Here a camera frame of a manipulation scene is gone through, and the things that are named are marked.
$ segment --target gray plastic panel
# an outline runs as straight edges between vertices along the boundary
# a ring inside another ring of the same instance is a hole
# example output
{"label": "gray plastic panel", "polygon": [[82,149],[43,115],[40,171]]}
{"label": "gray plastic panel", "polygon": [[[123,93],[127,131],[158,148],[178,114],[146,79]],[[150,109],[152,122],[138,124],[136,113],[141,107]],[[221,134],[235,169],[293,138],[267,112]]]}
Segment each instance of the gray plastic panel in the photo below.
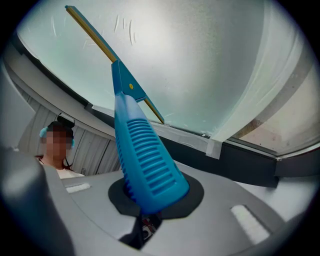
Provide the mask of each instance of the gray plastic panel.
{"label": "gray plastic panel", "polygon": [[75,255],[141,255],[139,251],[117,241],[91,221],[72,200],[55,169],[44,165],[44,170],[53,203],[69,232]]}
{"label": "gray plastic panel", "polygon": [[123,176],[121,171],[114,171],[62,180],[65,187],[82,183],[88,183],[91,186],[86,190],[71,193],[70,196],[90,220],[116,239],[131,233],[136,221],[135,217],[120,214],[108,196],[109,187]]}
{"label": "gray plastic panel", "polygon": [[14,86],[0,59],[0,145],[17,147],[27,125],[35,115]]}
{"label": "gray plastic panel", "polygon": [[201,182],[203,200],[188,217],[164,220],[143,252],[159,256],[226,256],[250,248],[251,242],[230,211],[235,205],[245,205],[271,233],[285,224],[269,206],[232,180],[177,165]]}
{"label": "gray plastic panel", "polygon": [[269,239],[249,248],[248,250],[241,251],[233,256],[269,256],[273,255],[277,249],[293,234],[295,229],[300,224],[303,214],[300,214],[285,225],[283,225],[273,236]]}

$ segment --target ribbed grip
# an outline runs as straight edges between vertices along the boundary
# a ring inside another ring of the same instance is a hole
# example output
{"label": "ribbed grip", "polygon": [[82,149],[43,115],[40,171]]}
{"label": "ribbed grip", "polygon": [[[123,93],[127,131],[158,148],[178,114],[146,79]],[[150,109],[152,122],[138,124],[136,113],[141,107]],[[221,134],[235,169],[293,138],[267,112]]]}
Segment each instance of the ribbed grip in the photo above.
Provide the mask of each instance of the ribbed grip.
{"label": "ribbed grip", "polygon": [[118,149],[119,161],[120,161],[120,164],[121,164],[121,169],[122,169],[122,173],[123,173],[123,178],[124,178],[124,183],[125,183],[126,189],[127,189],[128,193],[130,195],[130,198],[133,201],[136,201],[136,198],[135,198],[134,193],[132,191],[132,187],[130,185],[130,181],[128,179],[128,174],[127,174],[124,158],[122,156],[122,151],[121,151],[121,146],[120,146],[120,139],[119,139],[117,130],[115,131],[115,143],[116,143],[116,147]]}
{"label": "ribbed grip", "polygon": [[127,127],[146,183],[152,194],[157,196],[176,181],[157,148],[157,135],[144,119],[130,120]]}

